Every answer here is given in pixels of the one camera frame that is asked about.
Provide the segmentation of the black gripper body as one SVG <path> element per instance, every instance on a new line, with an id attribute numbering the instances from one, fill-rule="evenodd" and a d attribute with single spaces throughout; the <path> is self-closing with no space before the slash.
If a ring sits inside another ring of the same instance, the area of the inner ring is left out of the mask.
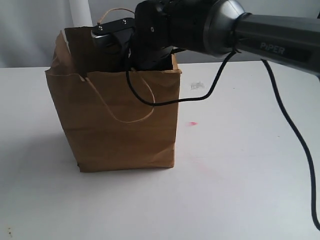
<path id="1" fill-rule="evenodd" d="M 134 13 L 131 66 L 153 70 L 174 47 L 204 54 L 206 0 L 144 0 Z"/>

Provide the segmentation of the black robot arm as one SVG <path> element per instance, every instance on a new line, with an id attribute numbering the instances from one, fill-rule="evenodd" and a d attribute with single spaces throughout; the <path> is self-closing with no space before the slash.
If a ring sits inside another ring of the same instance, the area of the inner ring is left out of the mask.
<path id="1" fill-rule="evenodd" d="M 98 23 L 91 32 L 102 49 L 133 40 L 133 60 L 151 69 L 174 47 L 216 58 L 235 52 L 319 76 L 320 21 L 256 15 L 235 0 L 145 0 L 134 17 Z"/>

